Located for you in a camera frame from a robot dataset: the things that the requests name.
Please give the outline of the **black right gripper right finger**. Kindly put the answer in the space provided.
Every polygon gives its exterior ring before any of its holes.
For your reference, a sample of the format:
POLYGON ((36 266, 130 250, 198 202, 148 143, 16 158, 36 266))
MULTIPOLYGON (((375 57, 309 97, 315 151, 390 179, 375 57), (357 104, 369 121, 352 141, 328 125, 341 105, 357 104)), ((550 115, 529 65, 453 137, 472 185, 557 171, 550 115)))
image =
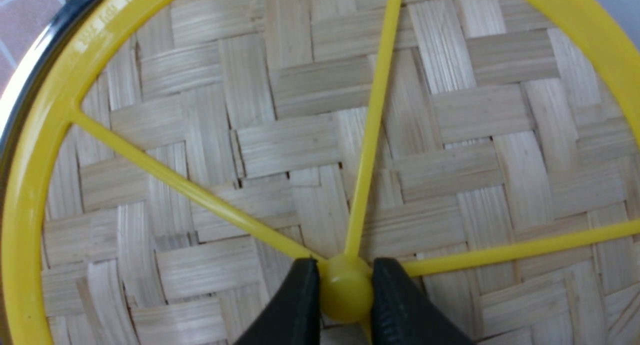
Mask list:
POLYGON ((419 290, 394 258, 373 263, 373 345, 472 345, 474 342, 419 290))

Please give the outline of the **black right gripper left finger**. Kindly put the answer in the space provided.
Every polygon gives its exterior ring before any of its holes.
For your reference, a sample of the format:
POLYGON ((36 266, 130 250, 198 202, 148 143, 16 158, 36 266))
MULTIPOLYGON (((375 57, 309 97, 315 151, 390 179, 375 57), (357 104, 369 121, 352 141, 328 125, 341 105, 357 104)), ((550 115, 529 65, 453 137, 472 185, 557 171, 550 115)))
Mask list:
POLYGON ((236 345, 318 345, 320 273, 317 260, 298 258, 268 305, 236 345))

